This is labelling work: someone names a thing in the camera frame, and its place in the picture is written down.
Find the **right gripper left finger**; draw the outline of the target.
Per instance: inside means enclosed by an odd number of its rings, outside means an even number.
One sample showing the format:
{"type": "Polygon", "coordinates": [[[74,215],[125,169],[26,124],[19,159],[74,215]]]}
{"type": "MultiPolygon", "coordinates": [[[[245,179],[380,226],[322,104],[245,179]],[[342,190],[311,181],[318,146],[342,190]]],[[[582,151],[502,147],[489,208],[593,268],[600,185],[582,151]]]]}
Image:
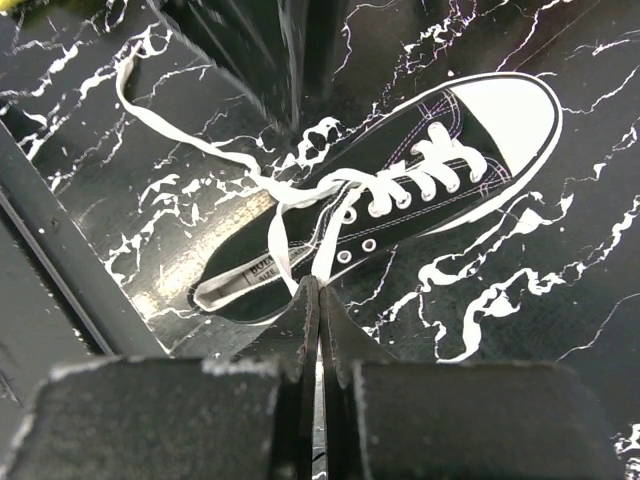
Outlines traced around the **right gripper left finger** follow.
{"type": "Polygon", "coordinates": [[[5,479],[308,479],[319,285],[229,360],[97,357],[52,369],[5,479]]]}

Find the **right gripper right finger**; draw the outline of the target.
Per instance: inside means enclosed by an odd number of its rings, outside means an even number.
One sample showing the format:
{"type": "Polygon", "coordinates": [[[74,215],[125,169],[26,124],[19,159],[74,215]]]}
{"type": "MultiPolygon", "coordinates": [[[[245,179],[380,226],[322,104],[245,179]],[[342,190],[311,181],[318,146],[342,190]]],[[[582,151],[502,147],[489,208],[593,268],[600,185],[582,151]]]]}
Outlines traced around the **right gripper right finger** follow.
{"type": "Polygon", "coordinates": [[[595,396],[548,362],[402,362],[319,294],[331,479],[621,479],[595,396]]]}

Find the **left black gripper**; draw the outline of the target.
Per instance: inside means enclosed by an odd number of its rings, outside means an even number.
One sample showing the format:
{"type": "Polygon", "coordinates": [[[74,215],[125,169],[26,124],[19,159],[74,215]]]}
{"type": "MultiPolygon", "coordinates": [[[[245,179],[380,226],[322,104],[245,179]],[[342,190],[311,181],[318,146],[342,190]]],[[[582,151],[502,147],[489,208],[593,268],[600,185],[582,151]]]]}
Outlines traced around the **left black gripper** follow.
{"type": "Polygon", "coordinates": [[[149,6],[278,129],[297,129],[305,107],[329,100],[343,1],[161,0],[149,6]]]}

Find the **black sneaker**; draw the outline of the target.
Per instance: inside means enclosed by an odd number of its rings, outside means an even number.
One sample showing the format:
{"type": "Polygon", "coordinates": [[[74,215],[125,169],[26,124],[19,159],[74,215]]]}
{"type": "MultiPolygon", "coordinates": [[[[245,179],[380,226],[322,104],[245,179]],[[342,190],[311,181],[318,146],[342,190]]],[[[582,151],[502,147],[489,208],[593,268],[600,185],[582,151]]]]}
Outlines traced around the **black sneaker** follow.
{"type": "Polygon", "coordinates": [[[426,90],[222,243],[190,301],[236,323],[268,324],[303,277],[330,283],[388,247],[503,206],[549,159],[562,124],[557,94],[528,74],[426,90]]]}

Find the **white shoelace sneaker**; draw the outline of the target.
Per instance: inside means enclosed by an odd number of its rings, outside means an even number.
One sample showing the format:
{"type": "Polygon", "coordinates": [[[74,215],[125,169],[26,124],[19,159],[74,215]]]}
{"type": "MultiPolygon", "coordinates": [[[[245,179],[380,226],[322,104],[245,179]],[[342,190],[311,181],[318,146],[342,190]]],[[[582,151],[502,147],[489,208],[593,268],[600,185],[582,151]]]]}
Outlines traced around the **white shoelace sneaker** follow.
{"type": "Polygon", "coordinates": [[[404,162],[399,162],[375,175],[343,168],[324,176],[316,186],[310,189],[294,188],[285,182],[264,176],[253,156],[225,152],[220,149],[218,143],[206,142],[188,135],[155,112],[130,103],[125,97],[124,90],[134,69],[137,52],[136,48],[130,52],[116,74],[116,94],[123,108],[166,138],[192,145],[204,153],[243,165],[248,171],[249,178],[278,202],[275,216],[268,230],[268,251],[290,292],[294,292],[298,284],[291,272],[289,242],[283,219],[287,210],[306,208],[332,196],[343,187],[347,189],[346,197],[329,220],[324,238],[311,266],[311,274],[319,280],[326,281],[331,273],[342,222],[364,192],[372,195],[372,201],[367,207],[369,215],[379,218],[389,214],[394,207],[405,209],[410,206],[410,193],[399,183],[403,177],[411,179],[419,187],[423,198],[431,200],[437,193],[438,184],[442,184],[449,193],[456,192],[461,186],[460,177],[448,165],[450,161],[464,161],[470,169],[469,179],[473,183],[479,182],[488,169],[487,161],[478,150],[453,139],[448,130],[436,122],[429,126],[429,138],[411,147],[412,154],[420,155],[424,159],[410,168],[406,167],[404,162]]]}

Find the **black marble pattern mat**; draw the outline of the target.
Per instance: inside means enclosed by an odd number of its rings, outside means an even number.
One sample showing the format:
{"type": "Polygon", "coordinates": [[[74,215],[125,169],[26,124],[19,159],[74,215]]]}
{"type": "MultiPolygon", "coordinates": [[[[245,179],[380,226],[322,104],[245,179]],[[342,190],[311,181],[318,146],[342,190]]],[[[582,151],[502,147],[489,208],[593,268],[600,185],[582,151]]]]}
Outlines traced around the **black marble pattern mat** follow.
{"type": "Polygon", "coordinates": [[[229,356],[256,330],[198,313],[213,250],[270,206],[242,169],[164,140],[115,93],[303,180],[411,96],[521,71],[564,115],[532,181],[473,224],[391,246],[335,283],[400,359],[558,360],[603,400],[639,475],[639,5],[635,1],[352,1],[333,95],[301,131],[269,128],[143,1],[46,1],[1,18],[1,184],[111,351],[229,356]]]}

